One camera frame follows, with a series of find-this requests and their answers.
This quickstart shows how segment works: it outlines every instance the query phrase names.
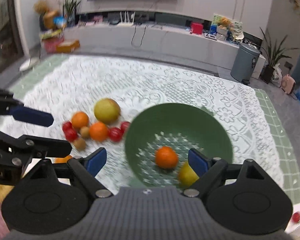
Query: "white round object on floor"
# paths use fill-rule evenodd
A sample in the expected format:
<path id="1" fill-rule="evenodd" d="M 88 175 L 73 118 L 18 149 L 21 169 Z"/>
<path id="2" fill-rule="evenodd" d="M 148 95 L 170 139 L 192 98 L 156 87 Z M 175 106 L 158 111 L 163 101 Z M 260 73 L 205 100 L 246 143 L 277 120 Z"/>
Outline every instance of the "white round object on floor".
<path id="1" fill-rule="evenodd" d="M 35 65 L 37 65 L 40 62 L 40 59 L 38 57 L 32 57 L 30 59 L 27 59 L 19 68 L 19 71 L 26 71 L 30 68 L 33 68 Z"/>

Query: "green bowl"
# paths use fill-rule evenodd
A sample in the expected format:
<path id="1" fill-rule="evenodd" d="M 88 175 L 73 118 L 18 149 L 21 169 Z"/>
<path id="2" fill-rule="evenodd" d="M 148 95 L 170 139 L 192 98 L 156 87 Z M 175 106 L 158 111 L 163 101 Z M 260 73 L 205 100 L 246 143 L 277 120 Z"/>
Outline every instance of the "green bowl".
<path id="1" fill-rule="evenodd" d="M 162 146 L 170 146 L 178 153 L 179 163 L 174 170 L 164 170 L 155 164 L 155 151 Z M 152 106 L 133 120 L 125 141 L 132 171 L 142 184 L 152 187 L 180 187 L 178 171 L 187 160 L 190 148 L 232 163 L 231 141 L 222 125 L 205 108 L 177 103 Z"/>

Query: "trash can label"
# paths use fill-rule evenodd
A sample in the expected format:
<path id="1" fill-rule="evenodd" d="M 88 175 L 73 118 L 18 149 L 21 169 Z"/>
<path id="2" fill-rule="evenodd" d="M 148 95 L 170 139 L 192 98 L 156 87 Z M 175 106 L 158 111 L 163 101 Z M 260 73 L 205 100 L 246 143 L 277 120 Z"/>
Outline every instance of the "trash can label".
<path id="1" fill-rule="evenodd" d="M 252 59 L 251 68 L 255 68 L 255 67 L 256 67 L 256 61 L 257 61 L 257 59 L 254 57 L 254 58 Z"/>

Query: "silver bolt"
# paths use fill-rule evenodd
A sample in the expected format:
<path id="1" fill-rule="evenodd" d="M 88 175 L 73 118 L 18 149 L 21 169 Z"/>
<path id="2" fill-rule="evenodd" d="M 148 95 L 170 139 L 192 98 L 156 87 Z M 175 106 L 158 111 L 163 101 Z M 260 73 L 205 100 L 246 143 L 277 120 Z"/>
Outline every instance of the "silver bolt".
<path id="1" fill-rule="evenodd" d="M 26 144 L 29 146 L 33 146 L 34 142 L 32 140 L 26 140 Z"/>
<path id="2" fill-rule="evenodd" d="M 12 159 L 12 163 L 13 163 L 13 165 L 16 165 L 17 167 L 22 166 L 22 161 L 19 158 L 16 158 L 16 157 Z"/>
<path id="3" fill-rule="evenodd" d="M 152 190 L 150 190 L 148 188 L 143 190 L 143 194 L 149 195 L 151 193 L 152 193 Z"/>
<path id="4" fill-rule="evenodd" d="M 183 194 L 187 197 L 197 197 L 200 194 L 200 192 L 196 189 L 188 188 L 183 192 Z"/>
<path id="5" fill-rule="evenodd" d="M 110 197 L 111 196 L 111 192 L 107 189 L 99 189 L 96 192 L 96 196 L 100 197 L 100 198 L 106 198 L 106 197 Z"/>

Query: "red tomato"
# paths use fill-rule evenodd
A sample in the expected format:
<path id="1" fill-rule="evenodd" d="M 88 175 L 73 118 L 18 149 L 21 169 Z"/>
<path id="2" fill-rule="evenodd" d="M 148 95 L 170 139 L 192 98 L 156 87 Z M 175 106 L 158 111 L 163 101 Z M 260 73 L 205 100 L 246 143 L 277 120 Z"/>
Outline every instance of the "red tomato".
<path id="1" fill-rule="evenodd" d="M 76 130 L 73 128 L 66 130 L 65 136 L 68 142 L 73 142 L 79 137 Z"/>
<path id="2" fill-rule="evenodd" d="M 122 131 L 117 127 L 112 127 L 109 129 L 109 138 L 113 142 L 120 142 L 122 139 L 123 133 Z"/>
<path id="3" fill-rule="evenodd" d="M 72 124 L 70 121 L 64 122 L 62 125 L 63 132 L 66 132 L 67 130 L 72 129 Z"/>
<path id="4" fill-rule="evenodd" d="M 300 212 L 295 212 L 293 215 L 292 215 L 292 221 L 294 223 L 299 223 L 300 222 Z"/>
<path id="5" fill-rule="evenodd" d="M 129 126 L 130 126 L 130 122 L 123 122 L 120 127 L 120 129 L 122 130 L 122 133 L 125 133 L 126 130 L 129 128 Z"/>

